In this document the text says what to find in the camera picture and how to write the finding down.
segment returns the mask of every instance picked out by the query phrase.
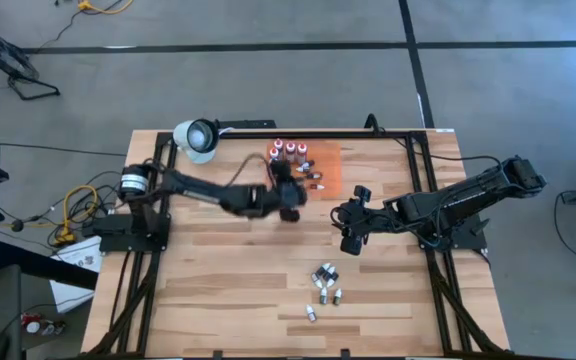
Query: white paper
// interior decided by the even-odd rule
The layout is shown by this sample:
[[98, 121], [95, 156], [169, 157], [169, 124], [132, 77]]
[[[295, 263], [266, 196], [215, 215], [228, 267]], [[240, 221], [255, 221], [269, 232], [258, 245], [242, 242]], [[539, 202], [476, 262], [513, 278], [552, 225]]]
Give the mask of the white paper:
[[[100, 242], [101, 238], [99, 236], [91, 237], [85, 241], [59, 250], [59, 252], [57, 252], [59, 256], [55, 255], [52, 258], [57, 261], [63, 260], [70, 264], [99, 273], [99, 271], [101, 271], [101, 261], [103, 259], [103, 257], [101, 257], [101, 253], [99, 252]], [[50, 286], [52, 287], [52, 294], [55, 298], [55, 304], [58, 304], [57, 311], [60, 314], [66, 313], [76, 308], [77, 306], [92, 298], [95, 293], [92, 290], [58, 283], [54, 280], [50, 280]], [[65, 304], [61, 304], [66, 300], [77, 299], [80, 297], [81, 299], [77, 301], [68, 301]]]

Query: orange board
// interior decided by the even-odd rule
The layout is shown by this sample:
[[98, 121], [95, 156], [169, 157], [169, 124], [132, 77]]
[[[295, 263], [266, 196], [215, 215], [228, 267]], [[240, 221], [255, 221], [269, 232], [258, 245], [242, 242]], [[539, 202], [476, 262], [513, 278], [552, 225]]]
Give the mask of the orange board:
[[[314, 160], [315, 165], [311, 172], [318, 171], [323, 174], [321, 180], [306, 180], [306, 188], [310, 184], [321, 184], [322, 190], [313, 190], [308, 188], [309, 200], [329, 200], [336, 199], [341, 194], [341, 146], [339, 143], [331, 140], [286, 140], [282, 139], [284, 144], [293, 141], [295, 144], [304, 143], [308, 146], [307, 160]], [[273, 148], [274, 141], [266, 146], [266, 158], [270, 159], [270, 149]], [[306, 176], [304, 173], [297, 171], [300, 164], [291, 165], [292, 175], [294, 177]]]

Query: concrete floor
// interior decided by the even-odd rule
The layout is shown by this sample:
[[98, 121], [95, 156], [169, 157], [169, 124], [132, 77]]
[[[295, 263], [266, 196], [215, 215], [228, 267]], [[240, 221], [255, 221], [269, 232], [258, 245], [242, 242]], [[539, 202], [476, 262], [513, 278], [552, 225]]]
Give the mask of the concrete floor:
[[[409, 0], [418, 41], [576, 40], [576, 1]], [[0, 0], [0, 35], [37, 47], [68, 23], [74, 4]], [[396, 0], [136, 0], [123, 14], [78, 16], [60, 46], [278, 41], [404, 41]], [[576, 257], [553, 228], [555, 195], [576, 188], [576, 48], [422, 50], [437, 127], [455, 128], [464, 155], [529, 158], [550, 185], [531, 200], [485, 211], [492, 271], [512, 348], [576, 357]], [[356, 127], [373, 112], [385, 127], [420, 127], [406, 50], [203, 54], [38, 55], [60, 98], [21, 102], [0, 90], [2, 141], [125, 152], [133, 129], [197, 117], [272, 118], [280, 127]], [[0, 84], [5, 77], [0, 73]], [[28, 215], [123, 159], [4, 148], [2, 206]], [[487, 163], [467, 163], [473, 175]], [[108, 176], [97, 184], [114, 184]], [[562, 208], [576, 248], [576, 207]], [[42, 240], [45, 232], [24, 231]], [[45, 253], [31, 244], [19, 246]], [[51, 301], [25, 279], [25, 305]], [[30, 359], [75, 355], [88, 313]]]

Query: wooden tabletop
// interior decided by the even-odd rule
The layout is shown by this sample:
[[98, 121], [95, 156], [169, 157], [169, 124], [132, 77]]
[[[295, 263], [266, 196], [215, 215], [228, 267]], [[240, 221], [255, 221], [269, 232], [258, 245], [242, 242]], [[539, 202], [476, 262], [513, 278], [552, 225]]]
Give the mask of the wooden tabletop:
[[[157, 131], [135, 131], [126, 164], [152, 157]], [[431, 154], [459, 157], [453, 132], [428, 130]], [[214, 160], [194, 165], [183, 154], [177, 170], [226, 183], [246, 155], [264, 152], [269, 140], [222, 140]], [[249, 221], [218, 206], [174, 196], [172, 231], [163, 253], [147, 356], [355, 356], [441, 355], [426, 259], [411, 234], [370, 236], [360, 256], [339, 250], [340, 233], [330, 210], [352, 196], [355, 185], [372, 191], [369, 207], [413, 191], [405, 149], [393, 140], [330, 140], [341, 145], [342, 192], [338, 199], [310, 201], [297, 224], [277, 214]], [[263, 181], [261, 164], [249, 164], [237, 183]], [[433, 160], [439, 187], [463, 180], [463, 164]], [[425, 177], [420, 168], [422, 179]], [[463, 303], [499, 346], [508, 340], [488, 265], [471, 251], [453, 251]], [[123, 253], [103, 262], [82, 351], [108, 330]], [[340, 306], [319, 305], [310, 274], [332, 262], [343, 289]], [[126, 270], [119, 311], [124, 304]], [[308, 321], [311, 304], [318, 320]], [[454, 314], [447, 305], [453, 347]], [[138, 309], [128, 349], [135, 349]]]

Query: white lamp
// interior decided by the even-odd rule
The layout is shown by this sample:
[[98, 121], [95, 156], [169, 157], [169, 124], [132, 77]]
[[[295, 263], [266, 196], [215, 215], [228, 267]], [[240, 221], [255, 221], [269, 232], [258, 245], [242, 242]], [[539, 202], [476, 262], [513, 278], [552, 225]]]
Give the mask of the white lamp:
[[219, 132], [217, 126], [206, 119], [188, 120], [177, 125], [172, 138], [190, 161], [205, 164], [215, 157]]

